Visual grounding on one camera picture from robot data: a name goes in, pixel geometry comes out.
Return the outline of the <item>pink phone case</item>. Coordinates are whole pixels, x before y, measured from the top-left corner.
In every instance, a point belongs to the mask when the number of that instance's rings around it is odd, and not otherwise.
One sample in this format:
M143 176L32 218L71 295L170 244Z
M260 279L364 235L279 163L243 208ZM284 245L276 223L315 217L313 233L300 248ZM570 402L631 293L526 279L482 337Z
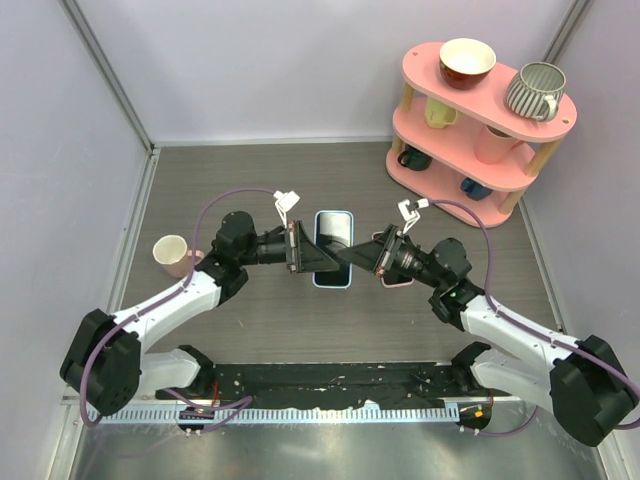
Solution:
M406 245L403 243L393 263L392 271L383 278L380 278L384 288L406 287L414 282L414 279L405 272L411 263L411 257L412 254L406 249Z

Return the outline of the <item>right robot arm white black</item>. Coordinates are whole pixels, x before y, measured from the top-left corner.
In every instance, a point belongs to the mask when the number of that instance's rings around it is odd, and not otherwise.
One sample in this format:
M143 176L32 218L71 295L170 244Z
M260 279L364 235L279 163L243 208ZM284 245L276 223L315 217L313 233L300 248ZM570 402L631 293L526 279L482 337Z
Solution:
M429 304L444 323L479 337L451 371L457 391L481 388L517 396L551 413L575 440L599 445L639 405L639 389L602 338L584 340L544 328L499 304L468 278L471 265L455 238L424 252L388 226L375 239L338 253L365 271L410 277L432 288Z

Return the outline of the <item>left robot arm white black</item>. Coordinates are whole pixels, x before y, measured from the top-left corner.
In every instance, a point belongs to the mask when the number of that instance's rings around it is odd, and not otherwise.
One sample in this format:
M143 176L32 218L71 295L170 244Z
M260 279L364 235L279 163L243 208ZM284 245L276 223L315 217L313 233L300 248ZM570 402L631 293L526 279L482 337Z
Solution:
M132 399L172 389L189 398L213 390L212 361L183 345L152 354L150 348L197 315L235 296L248 281L248 267L283 264L292 273L334 271L339 264L317 247L299 221L257 234L244 211L224 217L209 253L177 284L126 310L100 309L81 321L60 368L61 378L84 407L111 416Z

